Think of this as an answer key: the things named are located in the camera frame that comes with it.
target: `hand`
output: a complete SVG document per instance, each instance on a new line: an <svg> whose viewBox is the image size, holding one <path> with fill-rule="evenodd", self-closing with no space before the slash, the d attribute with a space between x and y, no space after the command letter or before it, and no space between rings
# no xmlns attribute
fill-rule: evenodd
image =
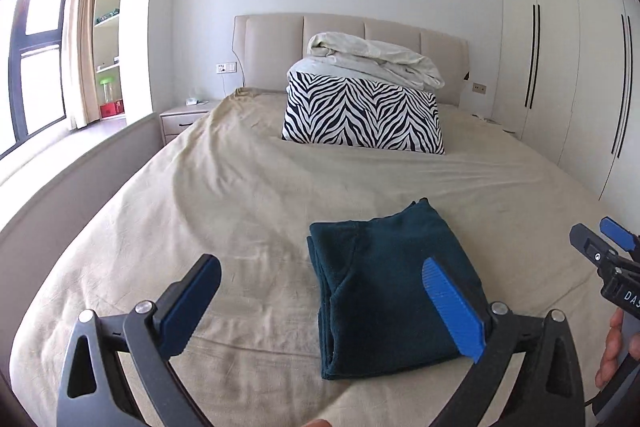
<svg viewBox="0 0 640 427"><path fill-rule="evenodd" d="M609 383L618 370L618 355L622 351L622 318L623 311L618 308L611 317L609 334L607 335L604 354L600 361L600 369L596 374L596 387L602 389ZM629 353L640 360L640 333L636 333L629 341Z"/></svg>

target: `beige bed sheet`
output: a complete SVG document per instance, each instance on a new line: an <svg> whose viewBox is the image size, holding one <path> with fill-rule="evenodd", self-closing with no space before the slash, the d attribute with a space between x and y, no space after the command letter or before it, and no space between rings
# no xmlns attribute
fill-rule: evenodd
<svg viewBox="0 0 640 427"><path fill-rule="evenodd" d="M202 253L222 286L187 349L172 359L218 427L424 427L467 369L454 360L392 377L322 381L319 289L306 249L315 221L370 219L428 197L459 238L489 300L521 314L569 317L587 397L595 393L611 306L568 242L597 227L596 198L500 127L440 108L446 155L300 145L280 139L286 96L241 89L170 143L69 246L15 337L15 394L55 425L63 356L76 317L128 312L157 298ZM126 360L133 388L135 371ZM513 383L516 362L510 369ZM495 420L505 386L488 412ZM141 400L145 418L158 420Z"/></svg>

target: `red box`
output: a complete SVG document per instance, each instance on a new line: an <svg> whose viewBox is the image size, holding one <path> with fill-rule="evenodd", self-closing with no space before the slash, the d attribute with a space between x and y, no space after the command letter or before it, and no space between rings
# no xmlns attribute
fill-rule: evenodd
<svg viewBox="0 0 640 427"><path fill-rule="evenodd" d="M105 103L100 106L100 116L107 118L109 116L115 116L124 112L124 104L122 100L116 100L115 102Z"/></svg>

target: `folded green clothing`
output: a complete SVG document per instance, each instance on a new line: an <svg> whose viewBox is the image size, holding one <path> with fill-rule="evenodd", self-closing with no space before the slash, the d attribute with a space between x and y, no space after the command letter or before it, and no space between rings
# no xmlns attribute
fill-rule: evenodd
<svg viewBox="0 0 640 427"><path fill-rule="evenodd" d="M322 378L375 377L460 355L422 287L422 263L434 257L482 298L484 292L428 200L371 221L314 223L310 233Z"/></svg>

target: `window sill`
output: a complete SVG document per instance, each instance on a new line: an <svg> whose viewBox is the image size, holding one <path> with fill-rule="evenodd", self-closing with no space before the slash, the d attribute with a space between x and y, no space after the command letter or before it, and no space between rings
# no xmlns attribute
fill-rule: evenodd
<svg viewBox="0 0 640 427"><path fill-rule="evenodd" d="M62 121L2 158L0 230L57 174L126 125L124 115L122 118L98 121L75 131L69 131L66 121Z"/></svg>

